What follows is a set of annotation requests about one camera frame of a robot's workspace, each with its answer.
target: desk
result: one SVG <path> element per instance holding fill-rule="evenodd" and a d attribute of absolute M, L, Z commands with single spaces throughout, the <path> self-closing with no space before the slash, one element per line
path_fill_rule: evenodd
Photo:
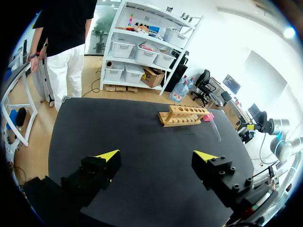
<path fill-rule="evenodd" d="M 13 132 L 17 136 L 17 138 L 27 147 L 28 147 L 28 138 L 29 138 L 29 134 L 30 134 L 30 131 L 31 131 L 33 123 L 34 123 L 34 119 L 35 119 L 36 115 L 38 114 L 34 101 L 30 95 L 28 85 L 27 85 L 27 79 L 25 76 L 25 71 L 27 71 L 29 68 L 30 68 L 29 63 L 26 63 L 26 64 L 19 66 L 14 71 L 12 71 L 12 74 L 10 75 L 10 77 L 6 81 L 3 82 L 3 85 L 1 87 L 1 94 L 0 94 L 0 96 L 1 96 L 1 114 L 3 115 L 3 117 L 5 118 L 5 120 L 7 121 L 10 128 L 13 130 Z M 22 80 L 23 80 L 23 85 L 25 88 L 25 92 L 26 92 L 26 96 L 28 98 L 29 104 L 11 105 L 9 102 L 8 95 L 9 95 L 10 91 L 14 88 L 14 86 L 17 84 L 17 82 L 20 78 L 22 78 Z M 29 120 L 28 127 L 27 127 L 24 137 L 21 135 L 21 133 L 18 131 L 18 129 L 15 127 L 14 123 L 12 122 L 12 120 L 9 117 L 9 114 L 12 109 L 21 108 L 21 107 L 31 107 L 33 109 L 33 113 Z"/>
<path fill-rule="evenodd" d="M 220 96 L 220 94 L 223 92 L 223 91 L 228 91 L 228 88 L 224 85 L 224 84 L 221 84 L 219 83 L 217 80 L 215 80 L 214 78 L 211 77 L 211 79 L 209 80 L 209 83 L 211 85 L 213 85 L 216 90 L 213 92 L 214 95 L 216 95 L 217 97 Z M 227 104 L 226 104 L 226 108 L 223 108 L 223 110 L 228 110 L 226 112 L 226 115 L 227 117 L 231 120 L 231 122 L 234 121 L 234 114 L 236 114 L 236 116 L 238 116 L 239 120 L 241 121 L 241 123 L 248 123 L 248 124 L 252 124 L 251 123 L 251 120 L 250 118 L 248 117 L 248 115 L 246 114 L 246 112 L 242 109 L 241 106 L 239 106 L 235 101 L 234 99 L 232 99 L 231 101 L 229 101 Z"/>
<path fill-rule="evenodd" d="M 119 149 L 122 167 L 82 213 L 124 227 L 222 226 L 232 210 L 201 184 L 191 168 L 192 152 L 226 155 L 246 177 L 253 173 L 250 157 L 223 112 L 210 110 L 218 142 L 210 122 L 164 128 L 157 113 L 167 110 L 149 102 L 66 99 L 53 128 L 50 178 L 60 184 L 85 156 Z"/>

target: computer monitor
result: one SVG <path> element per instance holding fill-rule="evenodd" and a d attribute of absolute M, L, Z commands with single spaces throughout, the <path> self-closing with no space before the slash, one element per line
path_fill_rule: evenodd
<path fill-rule="evenodd" d="M 230 75 L 225 77 L 223 84 L 225 84 L 234 94 L 237 94 L 241 87 Z"/>

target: office chair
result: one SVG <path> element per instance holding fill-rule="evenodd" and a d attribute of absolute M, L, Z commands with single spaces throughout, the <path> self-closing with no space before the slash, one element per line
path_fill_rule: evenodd
<path fill-rule="evenodd" d="M 209 94 L 216 90 L 216 87 L 211 85 L 209 83 L 209 80 L 210 80 L 210 71 L 204 70 L 204 72 L 200 75 L 200 77 L 198 78 L 198 80 L 195 83 L 195 86 L 199 90 L 201 90 L 201 93 L 199 94 L 195 91 L 192 91 L 190 93 L 190 94 L 196 95 L 196 97 L 194 97 L 193 100 L 200 98 L 204 106 L 208 103 L 208 101 L 206 100 L 206 97 L 210 98 Z"/>
<path fill-rule="evenodd" d="M 225 106 L 229 101 L 231 101 L 232 97 L 228 94 L 227 91 L 223 91 L 221 93 L 221 97 L 224 100 L 223 106 Z"/>

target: black t-shirt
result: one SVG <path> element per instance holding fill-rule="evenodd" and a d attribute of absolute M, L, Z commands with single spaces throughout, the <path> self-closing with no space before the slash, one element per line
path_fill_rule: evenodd
<path fill-rule="evenodd" d="M 47 39 L 46 29 L 43 29 L 43 30 L 42 30 L 42 33 L 41 33 L 40 40 L 39 40 L 39 42 L 38 42 L 37 52 L 40 52 L 40 51 L 41 51 L 43 45 L 44 45 L 45 42 L 46 42 L 46 39 Z"/>
<path fill-rule="evenodd" d="M 85 23 L 94 17 L 97 0 L 49 0 L 34 28 L 47 30 L 47 56 L 85 43 Z"/>

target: plastic storage bin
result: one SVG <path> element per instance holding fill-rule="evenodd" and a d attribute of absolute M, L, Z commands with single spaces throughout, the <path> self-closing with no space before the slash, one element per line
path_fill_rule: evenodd
<path fill-rule="evenodd" d="M 177 32 L 172 29 L 166 29 L 163 40 L 180 48 L 185 46 L 188 38 L 182 35 L 180 32 Z"/>
<path fill-rule="evenodd" d="M 140 65 L 125 64 L 125 71 L 126 83 L 138 84 L 144 74 L 144 70 Z"/>
<path fill-rule="evenodd" d="M 137 44 L 137 52 L 136 52 L 136 62 L 144 65 L 151 65 L 157 55 L 159 55 L 159 49 L 155 47 L 154 45 L 150 44 L 150 46 L 153 47 L 154 51 L 148 51 L 145 49 L 142 49 Z"/>
<path fill-rule="evenodd" d="M 105 80 L 119 81 L 123 71 L 124 63 L 113 62 L 113 66 L 111 68 L 105 68 Z"/>
<path fill-rule="evenodd" d="M 129 58 L 135 44 L 124 39 L 113 40 L 113 57 Z"/>
<path fill-rule="evenodd" d="M 160 54 L 156 57 L 156 60 L 154 63 L 156 65 L 162 66 L 164 68 L 169 68 L 170 65 L 172 64 L 172 62 L 174 61 L 174 59 L 176 59 L 176 57 L 174 57 L 170 53 L 160 52 Z"/>

